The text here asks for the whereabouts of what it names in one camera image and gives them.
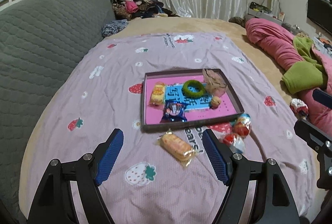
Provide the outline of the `brown walnut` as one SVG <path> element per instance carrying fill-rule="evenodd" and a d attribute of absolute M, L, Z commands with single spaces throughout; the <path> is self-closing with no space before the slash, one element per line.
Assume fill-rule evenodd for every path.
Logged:
<path fill-rule="evenodd" d="M 213 96 L 210 101 L 210 107 L 212 109 L 217 109 L 221 104 L 221 98 L 218 96 Z"/>

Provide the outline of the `beige mesh drawstring pouch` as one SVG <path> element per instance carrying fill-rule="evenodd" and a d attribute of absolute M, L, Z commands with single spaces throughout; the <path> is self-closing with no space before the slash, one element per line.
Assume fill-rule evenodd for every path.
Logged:
<path fill-rule="evenodd" d="M 202 74 L 206 92 L 212 96 L 222 97 L 227 90 L 227 85 L 221 75 L 206 68 L 203 69 Z"/>

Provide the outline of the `blue cookie packet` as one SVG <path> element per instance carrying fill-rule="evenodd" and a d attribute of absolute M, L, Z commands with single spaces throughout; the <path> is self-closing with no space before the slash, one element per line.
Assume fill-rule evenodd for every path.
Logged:
<path fill-rule="evenodd" d="M 166 100 L 161 120 L 167 122 L 187 122 L 185 116 L 186 108 L 187 103 L 178 100 Z"/>

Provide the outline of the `yellow packaged cake snack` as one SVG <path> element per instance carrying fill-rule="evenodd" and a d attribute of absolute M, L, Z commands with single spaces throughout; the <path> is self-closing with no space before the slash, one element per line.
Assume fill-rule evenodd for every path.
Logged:
<path fill-rule="evenodd" d="M 166 84 L 163 82 L 157 82 L 152 90 L 149 105 L 160 106 L 164 103 Z"/>

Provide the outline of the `red white knitted item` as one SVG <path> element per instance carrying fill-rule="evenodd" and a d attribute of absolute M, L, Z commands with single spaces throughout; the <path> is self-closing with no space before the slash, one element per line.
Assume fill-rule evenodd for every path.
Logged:
<path fill-rule="evenodd" d="M 293 111 L 297 119 L 308 118 L 309 109 L 304 101 L 297 98 L 293 98 L 290 102 L 290 109 Z"/>

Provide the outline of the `green fleece blanket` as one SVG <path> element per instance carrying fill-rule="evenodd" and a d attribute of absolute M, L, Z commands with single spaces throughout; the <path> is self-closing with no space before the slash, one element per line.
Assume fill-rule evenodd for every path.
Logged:
<path fill-rule="evenodd" d="M 314 53 L 313 44 L 308 37 L 295 36 L 293 39 L 293 46 L 303 60 L 294 63 L 282 76 L 290 94 L 327 86 L 327 74 Z"/>

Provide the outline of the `red white blue egg toy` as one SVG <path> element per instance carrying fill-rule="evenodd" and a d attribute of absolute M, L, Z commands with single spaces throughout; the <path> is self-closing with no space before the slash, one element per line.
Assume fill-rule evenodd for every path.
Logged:
<path fill-rule="evenodd" d="M 244 140 L 236 133 L 225 134 L 222 136 L 221 142 L 226 144 L 233 153 L 243 154 L 245 152 Z"/>

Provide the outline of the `pink rolled quilt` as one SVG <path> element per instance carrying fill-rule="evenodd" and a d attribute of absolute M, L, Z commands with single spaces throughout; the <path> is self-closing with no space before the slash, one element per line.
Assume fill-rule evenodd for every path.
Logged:
<path fill-rule="evenodd" d="M 276 63 L 286 72 L 294 63 L 302 61 L 302 57 L 298 54 L 293 46 L 294 35 L 288 32 L 285 28 L 265 19 L 252 18 L 245 24 L 247 37 L 250 42 L 259 46 L 268 55 L 274 58 Z M 328 94 L 331 94 L 331 58 L 322 54 L 313 45 L 315 55 L 322 63 L 327 74 L 327 86 L 325 89 L 313 88 L 303 90 L 293 96 L 299 97 L 306 103 L 309 109 L 309 118 L 313 122 L 315 117 L 314 108 L 315 102 L 312 99 L 312 92 L 315 89 L 321 89 Z"/>

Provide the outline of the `orange packaged biscuit snack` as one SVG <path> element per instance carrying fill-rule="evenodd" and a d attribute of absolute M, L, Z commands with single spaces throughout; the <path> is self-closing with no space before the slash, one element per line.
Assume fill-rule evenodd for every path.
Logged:
<path fill-rule="evenodd" d="M 158 137 L 156 143 L 168 152 L 183 167 L 188 167 L 199 151 L 188 142 L 168 130 Z"/>

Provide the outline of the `black television screen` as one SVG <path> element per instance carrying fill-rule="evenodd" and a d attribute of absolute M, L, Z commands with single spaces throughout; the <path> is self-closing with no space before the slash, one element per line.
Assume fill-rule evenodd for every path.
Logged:
<path fill-rule="evenodd" d="M 307 18 L 331 35 L 332 7 L 327 0 L 308 0 Z"/>

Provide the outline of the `cluttered side table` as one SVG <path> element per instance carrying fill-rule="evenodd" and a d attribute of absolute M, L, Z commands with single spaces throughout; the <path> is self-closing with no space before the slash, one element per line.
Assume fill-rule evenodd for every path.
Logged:
<path fill-rule="evenodd" d="M 248 14 L 255 18 L 263 18 L 282 25 L 285 13 L 281 9 L 280 0 L 263 0 L 261 4 L 252 1 L 248 7 Z"/>

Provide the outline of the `tan bed sheet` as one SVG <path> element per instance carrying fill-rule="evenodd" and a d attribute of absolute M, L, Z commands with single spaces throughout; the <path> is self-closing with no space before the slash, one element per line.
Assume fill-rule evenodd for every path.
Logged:
<path fill-rule="evenodd" d="M 182 167 L 145 133 L 138 87 L 148 72 L 204 67 L 221 69 L 249 113 L 252 131 L 245 156 L 277 160 L 300 205 L 306 188 L 299 164 L 308 152 L 294 133 L 295 115 L 281 92 L 281 73 L 250 45 L 245 30 L 212 19 L 156 18 L 133 21 L 92 48 L 43 111 L 21 166 L 19 207 L 28 216 L 48 163 L 74 161 L 104 142 L 113 129 L 124 145 L 101 187 L 116 223 L 211 223 L 226 187 L 201 143 L 205 125 L 176 131 L 199 155 Z"/>

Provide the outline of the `purple cardboard tray box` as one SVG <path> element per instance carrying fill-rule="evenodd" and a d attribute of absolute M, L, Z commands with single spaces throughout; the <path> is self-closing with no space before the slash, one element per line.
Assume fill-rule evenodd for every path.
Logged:
<path fill-rule="evenodd" d="M 201 98 L 184 96 L 182 87 L 188 80 L 204 82 L 202 69 L 177 69 L 171 71 L 150 72 L 145 74 L 143 92 L 141 96 L 141 127 L 146 132 L 164 131 L 167 129 L 182 129 L 186 127 L 208 126 L 215 123 L 233 121 L 244 113 L 243 105 L 220 69 L 214 69 L 226 84 L 226 91 L 220 97 L 221 104 L 216 108 L 210 107 L 212 96 L 203 95 Z M 187 103 L 184 111 L 186 122 L 163 120 L 164 104 L 155 106 L 149 103 L 153 88 L 157 82 L 166 84 L 165 100 Z"/>

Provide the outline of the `grey quilted headboard cushion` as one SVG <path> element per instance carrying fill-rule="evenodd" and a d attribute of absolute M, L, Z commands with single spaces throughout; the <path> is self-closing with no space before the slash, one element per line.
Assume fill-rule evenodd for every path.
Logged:
<path fill-rule="evenodd" d="M 1 11 L 1 202 L 12 216 L 34 126 L 113 18 L 111 0 L 23 0 Z"/>

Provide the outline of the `blue floral cloth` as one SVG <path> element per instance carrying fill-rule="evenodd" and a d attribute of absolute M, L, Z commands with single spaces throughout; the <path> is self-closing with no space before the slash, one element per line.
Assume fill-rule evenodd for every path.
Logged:
<path fill-rule="evenodd" d="M 101 35 L 103 38 L 115 35 L 128 26 L 129 22 L 127 19 L 114 20 L 103 26 L 101 29 Z"/>

